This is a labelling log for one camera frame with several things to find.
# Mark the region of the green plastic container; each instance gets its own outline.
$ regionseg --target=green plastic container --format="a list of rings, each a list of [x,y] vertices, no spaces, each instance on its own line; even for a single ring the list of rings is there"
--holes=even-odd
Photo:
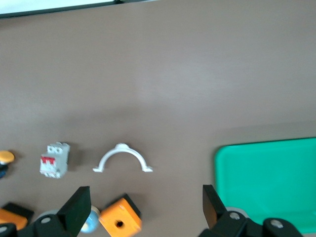
[[[316,138],[222,147],[215,178],[224,205],[258,224],[282,218],[301,233],[316,233]]]

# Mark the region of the yellow round cap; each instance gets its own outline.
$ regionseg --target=yellow round cap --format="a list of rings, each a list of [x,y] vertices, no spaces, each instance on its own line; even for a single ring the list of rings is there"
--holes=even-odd
[[[4,163],[11,163],[14,161],[14,154],[9,151],[0,151],[0,161]]]

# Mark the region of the orange block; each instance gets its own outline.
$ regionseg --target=orange block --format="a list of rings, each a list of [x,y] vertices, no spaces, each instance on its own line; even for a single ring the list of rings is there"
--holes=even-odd
[[[0,209],[0,224],[13,223],[16,229],[20,230],[26,227],[28,220],[24,216],[17,215],[13,212]]]
[[[142,229],[142,220],[124,198],[103,210],[99,221],[111,237],[131,237]]]

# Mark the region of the red toggle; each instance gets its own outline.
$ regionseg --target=red toggle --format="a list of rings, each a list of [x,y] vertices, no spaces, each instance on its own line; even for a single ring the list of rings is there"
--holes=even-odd
[[[51,164],[55,163],[55,158],[53,157],[41,157],[41,160],[43,161],[44,164],[46,164],[47,161],[49,161],[49,163]]]

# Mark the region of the orange cube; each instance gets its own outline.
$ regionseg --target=orange cube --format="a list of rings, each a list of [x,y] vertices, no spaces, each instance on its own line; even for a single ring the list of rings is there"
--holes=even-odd
[[[99,221],[111,237],[131,237],[142,228],[140,211],[127,194],[103,210]]]

